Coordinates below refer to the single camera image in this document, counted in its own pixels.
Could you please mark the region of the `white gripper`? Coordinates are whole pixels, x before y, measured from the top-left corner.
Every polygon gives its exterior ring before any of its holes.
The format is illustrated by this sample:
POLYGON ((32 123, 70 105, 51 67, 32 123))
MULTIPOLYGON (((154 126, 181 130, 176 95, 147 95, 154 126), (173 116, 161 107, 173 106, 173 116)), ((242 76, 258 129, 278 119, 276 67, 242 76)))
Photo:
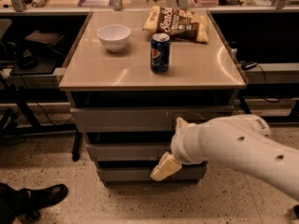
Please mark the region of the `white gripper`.
POLYGON ((206 161, 207 157, 199 144, 200 131, 200 125, 189 124, 185 119, 177 117, 176 132, 171 141, 171 152, 174 156, 165 152, 150 177, 155 181, 162 181, 178 172, 182 164, 192 165, 206 161))

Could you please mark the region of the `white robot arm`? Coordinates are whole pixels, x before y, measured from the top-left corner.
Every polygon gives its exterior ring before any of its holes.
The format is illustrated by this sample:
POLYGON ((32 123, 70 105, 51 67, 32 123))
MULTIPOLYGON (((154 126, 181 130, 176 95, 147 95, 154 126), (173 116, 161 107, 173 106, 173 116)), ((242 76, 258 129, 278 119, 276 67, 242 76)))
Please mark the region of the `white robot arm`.
POLYGON ((189 123, 177 118, 171 150, 165 152, 150 177, 162 181, 183 165, 215 161, 252 175, 299 200, 299 150, 270 138, 267 122, 252 114, 189 123))

